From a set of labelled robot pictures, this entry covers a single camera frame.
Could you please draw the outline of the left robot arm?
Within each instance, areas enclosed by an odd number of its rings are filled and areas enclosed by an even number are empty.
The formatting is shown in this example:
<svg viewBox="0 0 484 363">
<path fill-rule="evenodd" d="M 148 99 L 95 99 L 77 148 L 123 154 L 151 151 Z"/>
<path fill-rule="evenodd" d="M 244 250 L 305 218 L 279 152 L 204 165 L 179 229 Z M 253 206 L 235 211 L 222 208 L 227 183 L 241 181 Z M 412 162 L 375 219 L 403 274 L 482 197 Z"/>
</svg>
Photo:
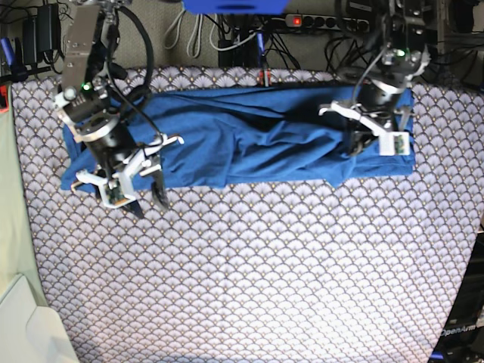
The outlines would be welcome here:
<svg viewBox="0 0 484 363">
<path fill-rule="evenodd" d="M 410 85 L 430 62 L 423 5 L 382 1 L 335 86 L 215 88 L 153 96 L 131 124 L 140 141 L 120 178 L 130 193 L 166 188 L 407 175 L 414 166 Z"/>
</svg>

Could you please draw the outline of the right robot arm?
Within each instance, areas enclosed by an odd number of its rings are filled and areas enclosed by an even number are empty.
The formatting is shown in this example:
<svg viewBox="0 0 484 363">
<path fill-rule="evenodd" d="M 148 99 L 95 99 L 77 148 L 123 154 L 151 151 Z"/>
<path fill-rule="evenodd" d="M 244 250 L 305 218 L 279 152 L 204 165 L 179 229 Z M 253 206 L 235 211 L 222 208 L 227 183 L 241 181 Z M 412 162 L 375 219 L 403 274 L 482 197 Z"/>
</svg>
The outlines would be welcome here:
<svg viewBox="0 0 484 363">
<path fill-rule="evenodd" d="M 91 51 L 78 98 L 64 108 L 64 140 L 70 166 L 61 187 L 70 188 L 82 172 L 113 175 L 131 155 L 147 156 L 149 135 L 179 133 L 173 146 L 154 143 L 157 166 L 170 188 L 223 188 L 251 182 L 324 179 L 333 186 L 350 178 L 388 175 L 410 169 L 411 160 L 386 159 L 378 144 L 349 154 L 341 116 L 320 117 L 322 101 L 347 97 L 344 86 L 212 88 L 151 95 L 147 84 L 129 99 L 145 115 L 128 115 L 122 98 L 104 98 L 87 86 L 116 47 L 117 29 L 94 28 Z"/>
</svg>

